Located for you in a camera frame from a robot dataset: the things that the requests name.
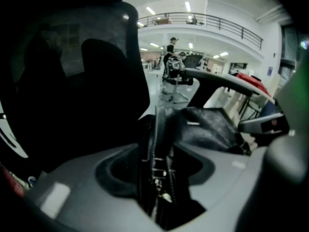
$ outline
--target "fluorescent light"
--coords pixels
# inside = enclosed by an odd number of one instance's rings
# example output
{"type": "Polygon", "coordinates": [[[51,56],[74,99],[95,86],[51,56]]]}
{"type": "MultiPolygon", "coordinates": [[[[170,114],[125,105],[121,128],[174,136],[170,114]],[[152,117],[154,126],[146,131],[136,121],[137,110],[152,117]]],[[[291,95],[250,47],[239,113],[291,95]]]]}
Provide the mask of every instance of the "fluorescent light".
{"type": "Polygon", "coordinates": [[[228,52],[223,52],[223,53],[220,54],[220,56],[222,56],[222,57],[226,56],[226,55],[228,55],[228,52]]]}
{"type": "Polygon", "coordinates": [[[150,45],[154,46],[154,47],[159,47],[157,44],[155,43],[150,43],[150,45]]]}
{"type": "Polygon", "coordinates": [[[146,10],[148,10],[152,15],[155,15],[155,12],[151,8],[147,7],[146,10]]]}
{"type": "Polygon", "coordinates": [[[304,48],[305,50],[308,49],[308,44],[307,44],[306,41],[302,41],[302,42],[300,43],[300,45],[301,45],[301,47],[304,48]]]}
{"type": "Polygon", "coordinates": [[[191,8],[190,8],[189,2],[185,2],[185,6],[186,6],[186,8],[187,8],[187,11],[188,11],[188,12],[191,12],[191,8]]]}

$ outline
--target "table surface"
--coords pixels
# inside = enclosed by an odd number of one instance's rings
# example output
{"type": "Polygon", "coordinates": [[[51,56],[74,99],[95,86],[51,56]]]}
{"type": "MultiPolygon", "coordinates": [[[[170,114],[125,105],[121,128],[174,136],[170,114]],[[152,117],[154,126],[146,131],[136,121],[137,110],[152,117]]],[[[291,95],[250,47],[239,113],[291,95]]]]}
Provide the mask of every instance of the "table surface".
{"type": "Polygon", "coordinates": [[[272,97],[270,97],[265,92],[263,92],[262,90],[260,90],[256,86],[252,85],[251,83],[248,83],[248,82],[246,82],[246,81],[244,81],[244,80],[242,80],[242,79],[240,79],[238,77],[235,77],[233,75],[230,75],[230,74],[225,74],[225,75],[223,75],[223,77],[228,79],[228,80],[230,80],[230,81],[237,82],[238,84],[240,84],[240,85],[242,85],[244,87],[250,88],[255,93],[264,96],[267,100],[269,100],[273,104],[276,103],[275,100],[272,97]]]}

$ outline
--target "metal railing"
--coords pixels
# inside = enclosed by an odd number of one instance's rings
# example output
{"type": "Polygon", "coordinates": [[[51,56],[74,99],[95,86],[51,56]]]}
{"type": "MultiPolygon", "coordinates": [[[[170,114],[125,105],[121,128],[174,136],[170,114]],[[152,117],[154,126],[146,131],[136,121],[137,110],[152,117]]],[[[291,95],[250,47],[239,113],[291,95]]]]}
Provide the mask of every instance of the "metal railing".
{"type": "Polygon", "coordinates": [[[243,40],[247,40],[262,49],[263,39],[250,30],[225,19],[199,13],[172,12],[156,14],[139,19],[139,28],[151,27],[165,24],[191,24],[202,27],[214,27],[219,30],[229,31],[238,35],[243,40]]]}

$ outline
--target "red bag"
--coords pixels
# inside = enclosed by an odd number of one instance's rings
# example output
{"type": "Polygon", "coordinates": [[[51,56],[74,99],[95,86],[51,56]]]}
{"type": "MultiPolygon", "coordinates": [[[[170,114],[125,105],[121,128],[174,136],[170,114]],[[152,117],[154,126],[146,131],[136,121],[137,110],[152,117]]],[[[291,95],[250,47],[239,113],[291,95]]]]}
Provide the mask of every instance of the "red bag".
{"type": "Polygon", "coordinates": [[[270,94],[267,92],[267,89],[265,86],[262,84],[261,81],[256,80],[254,77],[243,74],[243,73],[238,73],[237,76],[238,78],[256,86],[258,89],[262,90],[264,93],[270,96],[270,94]]]}

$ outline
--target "person wearing cap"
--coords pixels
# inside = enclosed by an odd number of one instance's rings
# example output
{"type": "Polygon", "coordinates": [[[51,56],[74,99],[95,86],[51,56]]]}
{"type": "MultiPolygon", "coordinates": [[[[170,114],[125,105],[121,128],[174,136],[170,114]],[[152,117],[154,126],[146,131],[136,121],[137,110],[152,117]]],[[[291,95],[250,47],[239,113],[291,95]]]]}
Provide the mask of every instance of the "person wearing cap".
{"type": "Polygon", "coordinates": [[[164,56],[164,59],[163,59],[164,66],[166,66],[166,63],[168,62],[169,57],[176,56],[176,54],[174,53],[174,45],[176,44],[177,41],[178,39],[176,39],[175,37],[170,39],[170,43],[167,45],[168,53],[164,56]]]}

